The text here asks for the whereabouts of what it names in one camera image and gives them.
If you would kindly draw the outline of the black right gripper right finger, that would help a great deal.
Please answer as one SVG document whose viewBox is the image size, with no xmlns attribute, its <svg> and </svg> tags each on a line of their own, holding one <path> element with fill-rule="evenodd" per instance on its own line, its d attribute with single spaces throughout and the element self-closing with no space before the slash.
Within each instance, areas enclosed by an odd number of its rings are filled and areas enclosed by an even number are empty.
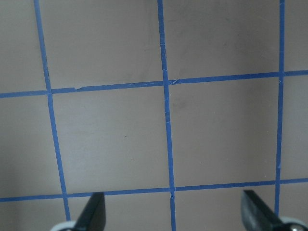
<svg viewBox="0 0 308 231">
<path fill-rule="evenodd" d="M 253 191 L 243 190 L 241 219 L 246 231 L 288 231 L 289 226 Z"/>
</svg>

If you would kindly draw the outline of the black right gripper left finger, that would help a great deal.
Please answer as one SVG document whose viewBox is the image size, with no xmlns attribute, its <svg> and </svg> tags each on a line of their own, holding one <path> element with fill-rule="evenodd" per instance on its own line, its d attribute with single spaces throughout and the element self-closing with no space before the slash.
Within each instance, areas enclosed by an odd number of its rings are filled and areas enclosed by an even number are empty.
<svg viewBox="0 0 308 231">
<path fill-rule="evenodd" d="M 78 217 L 74 231 L 103 231 L 106 226 L 106 210 L 104 193 L 94 193 L 80 216 Z"/>
</svg>

